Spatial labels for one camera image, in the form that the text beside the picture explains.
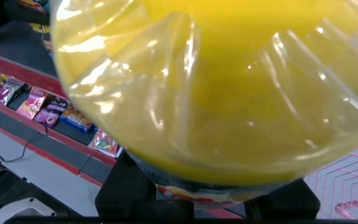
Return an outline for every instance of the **store shelf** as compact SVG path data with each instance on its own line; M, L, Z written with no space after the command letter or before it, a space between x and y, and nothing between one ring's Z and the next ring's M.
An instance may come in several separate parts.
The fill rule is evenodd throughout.
M48 129L46 135L44 126L23 118L13 110L27 99L25 96L26 93L7 107L0 105L0 132L22 145L30 141L27 145L29 149L75 175L102 186L116 160L69 137L79 132L74 128L71 131L67 129L67 135Z
M28 23L12 21L0 28L0 72L65 96L52 59Z

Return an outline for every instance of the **pink snack bag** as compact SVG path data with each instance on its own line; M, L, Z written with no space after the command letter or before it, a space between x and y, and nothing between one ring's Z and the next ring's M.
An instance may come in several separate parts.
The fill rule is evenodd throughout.
M17 109L17 112L26 118L33 119L47 98L48 93L40 88L33 87L29 98Z

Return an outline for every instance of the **red shelf edge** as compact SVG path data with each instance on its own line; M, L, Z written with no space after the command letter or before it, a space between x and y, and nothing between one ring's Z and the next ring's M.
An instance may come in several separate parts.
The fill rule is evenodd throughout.
M43 72L37 72L36 69L21 65L10 59L0 57L0 72L15 77L29 85L43 88L55 95L66 97L57 78L48 77L47 74L41 74Z
M96 180L95 178L91 177L90 175L88 174L85 174L84 172L80 171L80 177L87 180L88 182L91 182L92 184L96 185L96 186L99 186L99 187L102 187L103 186L103 183Z
M216 217L216 218L235 218L235 219L242 219L241 216L236 215L232 212L229 212L223 208L217 208L217 209L207 209L205 210L210 215Z
M27 119L20 114L16 113L16 111L0 104L0 112L10 116L13 119L16 119L20 121L21 123L24 123L25 125L45 134L45 128L42 126L42 124L39 124L33 120ZM92 149L62 133L59 133L58 131L55 131L53 129L48 128L49 137L57 140L67 146L70 146L76 150L79 150L80 152L89 155L109 166L113 166L116 163L115 158L110 157L108 155L103 154L102 152L99 152L95 149Z

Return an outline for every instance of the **blue snack bag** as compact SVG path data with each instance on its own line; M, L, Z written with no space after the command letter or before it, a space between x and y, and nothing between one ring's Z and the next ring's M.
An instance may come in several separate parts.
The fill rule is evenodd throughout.
M60 115L60 119L83 133L87 133L92 127L92 121L75 109L72 103L70 103L65 112Z

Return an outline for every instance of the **black shelf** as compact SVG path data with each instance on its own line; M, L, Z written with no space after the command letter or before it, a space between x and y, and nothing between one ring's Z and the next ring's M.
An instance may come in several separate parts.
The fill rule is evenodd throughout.
M53 60L38 34L26 22L12 21L0 27L0 57L57 79Z

